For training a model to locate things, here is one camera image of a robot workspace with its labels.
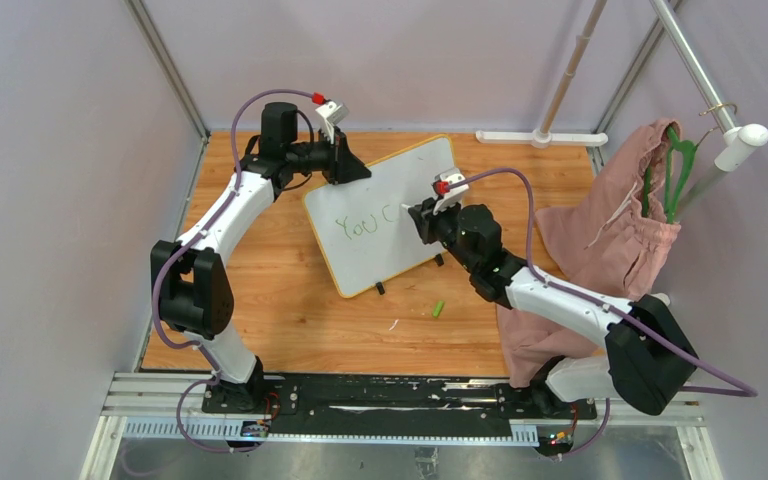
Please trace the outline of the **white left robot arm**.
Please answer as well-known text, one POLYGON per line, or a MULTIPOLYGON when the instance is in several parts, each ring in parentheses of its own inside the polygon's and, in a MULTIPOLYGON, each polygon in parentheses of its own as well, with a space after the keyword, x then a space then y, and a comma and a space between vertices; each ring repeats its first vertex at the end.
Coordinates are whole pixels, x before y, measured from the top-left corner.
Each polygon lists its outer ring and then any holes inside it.
POLYGON ((304 115, 288 102, 263 107, 260 132, 246 147, 231 145, 234 171, 224 193, 175 241, 158 241, 150 252, 152 322, 167 346, 192 348, 208 361, 213 383, 243 413, 266 400, 261 360, 231 323, 234 296, 226 264, 256 218, 287 189, 297 174, 315 172, 332 185, 370 177, 338 124, 347 108, 315 98, 318 129, 298 139, 304 115))

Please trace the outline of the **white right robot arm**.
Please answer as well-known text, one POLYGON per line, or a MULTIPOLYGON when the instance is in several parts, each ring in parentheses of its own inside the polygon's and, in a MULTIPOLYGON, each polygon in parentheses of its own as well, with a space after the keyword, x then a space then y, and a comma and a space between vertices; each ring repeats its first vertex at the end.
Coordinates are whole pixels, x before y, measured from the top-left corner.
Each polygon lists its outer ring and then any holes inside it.
POLYGON ((481 298, 544 317, 606 352, 553 356, 530 392, 537 413, 552 418, 573 401, 608 397, 657 416, 682 390, 696 369, 696 353, 663 300, 612 297, 562 281, 504 248, 501 226, 485 205, 455 204, 440 212, 435 205, 428 198, 405 210, 420 240, 441 244, 481 298))

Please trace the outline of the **green marker cap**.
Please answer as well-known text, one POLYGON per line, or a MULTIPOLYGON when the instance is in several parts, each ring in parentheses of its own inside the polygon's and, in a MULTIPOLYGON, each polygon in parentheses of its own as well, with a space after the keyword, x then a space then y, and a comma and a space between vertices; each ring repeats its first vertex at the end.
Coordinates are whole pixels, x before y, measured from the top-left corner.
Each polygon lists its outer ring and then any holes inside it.
POLYGON ((445 302, 444 301, 442 301, 442 300, 438 301, 435 304, 435 307, 434 307, 434 309, 432 311, 432 317, 433 318, 438 318, 440 316, 440 314, 442 313, 442 310, 443 310, 444 306, 445 306, 445 302))

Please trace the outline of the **yellow framed whiteboard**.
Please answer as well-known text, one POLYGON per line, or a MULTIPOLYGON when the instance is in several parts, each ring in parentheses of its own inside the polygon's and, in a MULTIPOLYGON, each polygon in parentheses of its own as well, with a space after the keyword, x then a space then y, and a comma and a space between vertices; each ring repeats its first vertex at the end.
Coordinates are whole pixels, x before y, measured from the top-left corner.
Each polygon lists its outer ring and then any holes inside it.
POLYGON ((307 192, 303 204, 339 295, 352 298, 443 252, 424 244, 405 207, 434 195, 455 167, 451 139, 437 135, 368 166, 371 176, 307 192))

